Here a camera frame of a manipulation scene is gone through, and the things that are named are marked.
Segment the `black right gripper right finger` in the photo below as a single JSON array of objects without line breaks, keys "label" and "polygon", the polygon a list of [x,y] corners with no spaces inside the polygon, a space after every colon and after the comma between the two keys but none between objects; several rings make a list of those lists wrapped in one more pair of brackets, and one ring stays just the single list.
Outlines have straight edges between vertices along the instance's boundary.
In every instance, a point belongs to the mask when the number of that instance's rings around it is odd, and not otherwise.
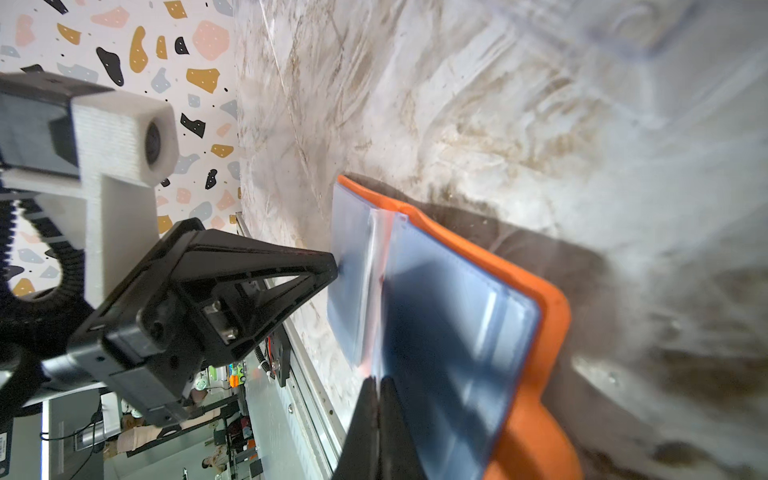
[{"label": "black right gripper right finger", "polygon": [[395,381],[390,376],[381,380],[379,393],[379,478],[425,480]]}]

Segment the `orange card holder wallet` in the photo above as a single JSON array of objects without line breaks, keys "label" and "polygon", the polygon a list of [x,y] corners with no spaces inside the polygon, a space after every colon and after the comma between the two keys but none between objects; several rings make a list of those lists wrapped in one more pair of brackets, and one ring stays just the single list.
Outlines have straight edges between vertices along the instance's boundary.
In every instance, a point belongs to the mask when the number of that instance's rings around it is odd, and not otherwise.
[{"label": "orange card holder wallet", "polygon": [[417,207],[333,188],[328,320],[346,359],[396,385],[426,479],[579,479],[542,401],[571,322],[564,294]]}]

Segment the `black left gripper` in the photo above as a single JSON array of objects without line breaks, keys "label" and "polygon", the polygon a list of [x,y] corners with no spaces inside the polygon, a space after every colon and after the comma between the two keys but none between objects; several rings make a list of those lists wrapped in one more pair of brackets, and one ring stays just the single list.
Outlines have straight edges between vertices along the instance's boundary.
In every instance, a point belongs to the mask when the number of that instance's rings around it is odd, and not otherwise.
[{"label": "black left gripper", "polygon": [[157,248],[155,287],[87,288],[84,321],[42,362],[45,388],[101,383],[153,425],[195,418],[199,371],[243,359],[338,276],[329,252],[206,230],[197,218]]}]

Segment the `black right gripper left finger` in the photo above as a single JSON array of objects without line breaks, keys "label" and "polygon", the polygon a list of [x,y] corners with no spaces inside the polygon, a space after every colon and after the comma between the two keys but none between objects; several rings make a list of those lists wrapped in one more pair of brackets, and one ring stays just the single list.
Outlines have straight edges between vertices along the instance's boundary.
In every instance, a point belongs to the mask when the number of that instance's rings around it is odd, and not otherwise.
[{"label": "black right gripper left finger", "polygon": [[375,480],[379,468],[379,397],[374,377],[362,383],[333,480]]}]

